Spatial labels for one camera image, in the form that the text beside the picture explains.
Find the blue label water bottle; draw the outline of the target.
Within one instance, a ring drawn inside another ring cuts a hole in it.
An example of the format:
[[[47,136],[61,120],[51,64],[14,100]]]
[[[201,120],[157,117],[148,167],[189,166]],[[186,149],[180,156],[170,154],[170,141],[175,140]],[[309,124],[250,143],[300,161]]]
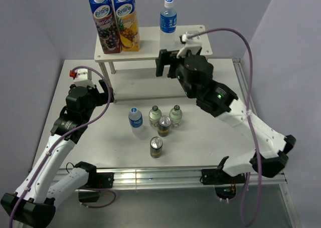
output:
[[[132,107],[128,114],[131,130],[136,136],[142,136],[144,132],[143,116],[140,110]]]
[[[176,26],[177,11],[174,9],[174,0],[165,0],[159,20],[161,49],[172,50],[175,47]]]

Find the green cap soda bottle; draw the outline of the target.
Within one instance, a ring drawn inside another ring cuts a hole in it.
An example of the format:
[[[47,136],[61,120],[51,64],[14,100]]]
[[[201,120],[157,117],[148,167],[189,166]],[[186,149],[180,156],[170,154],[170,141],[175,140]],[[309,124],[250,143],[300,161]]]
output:
[[[169,112],[169,117],[171,119],[172,126],[174,128],[178,127],[180,125],[180,122],[182,120],[182,110],[179,105],[175,105]]]
[[[148,114],[150,126],[153,128],[157,128],[161,117],[162,117],[161,110],[158,108],[157,105],[154,105]]]

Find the black gold drink can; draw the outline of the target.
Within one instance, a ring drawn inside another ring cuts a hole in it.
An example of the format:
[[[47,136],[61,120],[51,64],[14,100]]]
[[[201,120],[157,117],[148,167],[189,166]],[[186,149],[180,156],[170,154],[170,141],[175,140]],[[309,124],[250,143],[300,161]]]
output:
[[[168,115],[164,115],[159,119],[157,129],[159,136],[166,137],[169,134],[171,123],[171,119]]]
[[[150,142],[150,155],[152,158],[159,158],[162,154],[163,140],[159,137],[153,137]]]

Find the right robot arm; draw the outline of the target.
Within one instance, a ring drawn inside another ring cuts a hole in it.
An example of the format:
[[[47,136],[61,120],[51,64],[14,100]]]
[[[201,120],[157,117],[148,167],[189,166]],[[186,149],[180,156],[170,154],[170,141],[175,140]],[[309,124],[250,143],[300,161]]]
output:
[[[201,183],[244,183],[248,172],[257,172],[267,178],[279,174],[286,166],[287,154],[296,139],[276,132],[247,110],[232,89],[213,80],[213,65],[199,52],[188,51],[184,57],[178,54],[178,51],[160,50],[155,60],[156,76],[161,77],[164,66],[168,65],[167,77],[178,79],[188,98],[195,99],[203,111],[230,125],[255,145],[254,150],[243,155],[222,158],[215,169],[203,169]]]

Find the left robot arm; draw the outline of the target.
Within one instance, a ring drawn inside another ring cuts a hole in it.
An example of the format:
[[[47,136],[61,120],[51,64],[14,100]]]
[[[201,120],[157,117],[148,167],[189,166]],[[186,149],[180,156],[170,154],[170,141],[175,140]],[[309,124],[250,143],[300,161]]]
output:
[[[80,161],[56,184],[52,184],[62,162],[94,121],[91,115],[98,106],[108,108],[113,102],[112,90],[99,80],[100,93],[91,81],[74,83],[66,97],[66,105],[54,122],[43,153],[23,183],[14,193],[5,193],[1,206],[10,216],[9,227],[19,221],[31,227],[47,227],[58,206],[75,190],[94,188],[98,182],[95,165]]]

